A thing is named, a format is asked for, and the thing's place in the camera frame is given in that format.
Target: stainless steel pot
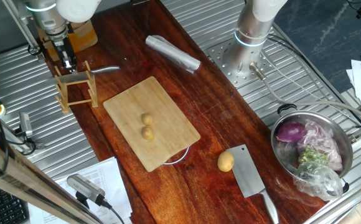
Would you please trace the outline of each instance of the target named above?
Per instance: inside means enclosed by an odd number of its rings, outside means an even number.
[[[280,115],[280,112],[283,110],[287,110],[290,108],[297,108],[295,105],[286,104],[283,106],[280,106],[278,109],[278,114]],[[306,121],[313,121],[316,122],[318,125],[322,126],[325,130],[332,130],[333,132],[333,139],[336,141],[340,156],[342,159],[342,172],[338,172],[338,175],[340,178],[345,176],[350,168],[352,167],[352,160],[354,157],[354,152],[352,150],[352,145],[350,143],[348,135],[346,135],[345,131],[333,120],[330,118],[323,116],[319,113],[312,112],[312,111],[293,111],[290,112],[282,117],[274,124],[272,133],[271,133],[271,143],[272,148],[275,156],[279,160],[280,164],[288,171],[291,175],[296,177],[294,175],[294,171],[296,170],[295,164],[298,163],[298,152],[295,151],[287,151],[281,150],[282,147],[278,147],[279,144],[285,145],[283,142],[279,142],[276,139],[276,135],[278,132],[278,129],[281,127],[281,125],[284,122],[287,121],[297,121],[302,124],[306,123]]]

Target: wooden countertop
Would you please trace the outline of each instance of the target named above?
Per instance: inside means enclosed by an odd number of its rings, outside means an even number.
[[[270,223],[260,195],[243,198],[233,172],[221,172],[224,150],[246,144],[279,213],[280,223],[302,223],[324,206],[299,192],[276,160],[270,130],[233,85],[205,56],[159,2],[125,4],[94,15],[98,43],[77,53],[78,70],[118,65],[120,71],[96,76],[98,108],[71,109],[99,160],[111,156],[121,164],[133,223]],[[194,73],[181,69],[144,43],[161,35],[199,59]],[[48,60],[53,74],[53,63]],[[148,173],[103,107],[103,102],[154,76],[201,135],[185,159]],[[89,98],[86,85],[71,86],[69,100]],[[175,155],[179,158],[184,151]]]

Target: small potato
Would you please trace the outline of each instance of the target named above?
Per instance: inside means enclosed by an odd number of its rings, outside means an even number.
[[[150,126],[153,124],[153,116],[149,113],[142,114],[142,123],[146,126]]]
[[[219,155],[218,168],[221,171],[228,172],[233,168],[235,158],[231,152],[225,151]]]
[[[142,136],[144,139],[153,140],[154,139],[153,129],[150,127],[142,128]]]

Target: red onion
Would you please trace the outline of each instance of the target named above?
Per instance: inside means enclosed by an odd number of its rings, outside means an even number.
[[[303,136],[303,124],[296,121],[287,121],[280,126],[276,139],[282,142],[298,142]]]

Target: metal grating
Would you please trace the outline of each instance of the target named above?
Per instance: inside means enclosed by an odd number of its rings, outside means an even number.
[[[93,149],[74,115],[62,113],[55,99],[56,87],[46,63],[38,61],[27,46],[0,55],[0,100],[6,108],[2,120],[19,127],[19,112],[29,113],[35,142],[45,144],[27,158],[50,177],[70,174],[96,164]]]
[[[163,4],[194,39],[197,45],[216,63],[223,72],[219,51],[224,51],[233,37],[244,1],[232,0],[163,0]],[[285,37],[280,30],[272,32]],[[302,62],[298,56],[284,49],[283,46],[270,40],[266,41],[263,54],[269,62],[278,68],[265,66],[267,80],[273,90],[285,100],[308,102],[321,100],[340,101],[339,93],[331,91],[331,86],[322,81],[320,75]],[[257,77],[234,77],[234,74],[224,74],[233,83],[239,94],[248,105],[272,128],[279,116],[276,110],[279,103],[271,96],[265,85]],[[300,110],[311,110],[323,114],[338,123],[347,134],[352,134],[359,125],[356,119],[346,110],[331,106],[306,106]],[[354,160],[351,171],[344,177],[350,184],[350,190],[343,197],[329,202],[308,222],[313,222],[317,216],[326,213],[345,198],[353,197],[361,188],[361,139],[353,145]]]

